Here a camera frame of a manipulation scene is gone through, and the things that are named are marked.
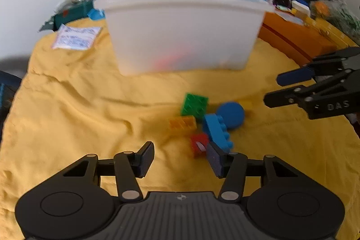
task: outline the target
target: blue building block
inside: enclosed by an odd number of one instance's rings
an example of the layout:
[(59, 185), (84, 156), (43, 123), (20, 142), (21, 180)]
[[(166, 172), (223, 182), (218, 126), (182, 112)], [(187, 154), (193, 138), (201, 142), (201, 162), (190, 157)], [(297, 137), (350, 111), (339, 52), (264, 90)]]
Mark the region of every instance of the blue building block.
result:
[(211, 141), (216, 143), (224, 152), (228, 153), (233, 148), (233, 143), (229, 141), (230, 134), (226, 130), (226, 125), (221, 116), (216, 114), (205, 115), (203, 131), (209, 136)]
[(245, 111), (237, 102), (221, 104), (216, 114), (223, 118), (227, 129), (234, 129), (241, 126), (245, 119)]

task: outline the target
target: white translucent container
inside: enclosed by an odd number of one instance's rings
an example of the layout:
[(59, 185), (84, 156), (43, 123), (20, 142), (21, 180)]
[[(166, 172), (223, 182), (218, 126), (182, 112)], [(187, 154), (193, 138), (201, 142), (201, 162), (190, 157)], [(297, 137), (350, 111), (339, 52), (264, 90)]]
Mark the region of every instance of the white translucent container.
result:
[(266, 11), (264, 0), (95, 0), (123, 75), (242, 69)]

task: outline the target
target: blue ball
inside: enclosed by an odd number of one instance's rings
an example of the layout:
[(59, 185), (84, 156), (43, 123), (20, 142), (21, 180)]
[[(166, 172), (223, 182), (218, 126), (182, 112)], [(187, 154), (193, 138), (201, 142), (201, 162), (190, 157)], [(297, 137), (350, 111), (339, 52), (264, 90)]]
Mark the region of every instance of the blue ball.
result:
[(221, 104), (216, 111), (222, 116), (224, 124), (228, 129), (234, 129), (242, 125), (245, 119), (244, 108), (237, 102), (226, 102)]

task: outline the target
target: building block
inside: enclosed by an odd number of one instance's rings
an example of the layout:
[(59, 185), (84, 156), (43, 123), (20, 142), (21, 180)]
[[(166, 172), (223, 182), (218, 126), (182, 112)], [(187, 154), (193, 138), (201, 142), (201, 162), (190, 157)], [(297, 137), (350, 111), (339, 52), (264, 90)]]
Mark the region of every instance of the building block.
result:
[(196, 119), (192, 115), (173, 117), (169, 119), (169, 130), (172, 133), (191, 133), (196, 130), (196, 128)]
[(206, 153), (206, 146), (209, 143), (209, 136), (206, 133), (198, 133), (192, 135), (190, 139), (194, 157), (204, 155)]
[(202, 120), (206, 113), (208, 97), (187, 93), (181, 109), (181, 116), (193, 115), (197, 120)]
[(216, 143), (219, 148), (228, 153), (233, 148), (233, 143), (229, 141), (230, 134), (226, 130), (226, 125), (221, 116), (214, 113), (205, 115), (203, 131), (208, 134), (212, 142)]
[(234, 129), (242, 125), (245, 119), (245, 111), (237, 102), (226, 102), (220, 105), (216, 114), (221, 116), (228, 129)]

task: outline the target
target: silver screw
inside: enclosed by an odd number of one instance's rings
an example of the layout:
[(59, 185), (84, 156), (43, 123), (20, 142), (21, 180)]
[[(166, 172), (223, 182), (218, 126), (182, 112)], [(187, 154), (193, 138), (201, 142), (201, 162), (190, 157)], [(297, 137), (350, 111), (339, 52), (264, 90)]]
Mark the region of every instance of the silver screw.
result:
[(236, 200), (238, 197), (239, 194), (234, 191), (225, 191), (221, 194), (221, 198), (225, 200)]
[(140, 193), (136, 190), (127, 190), (124, 191), (121, 196), (125, 199), (135, 199), (138, 198)]

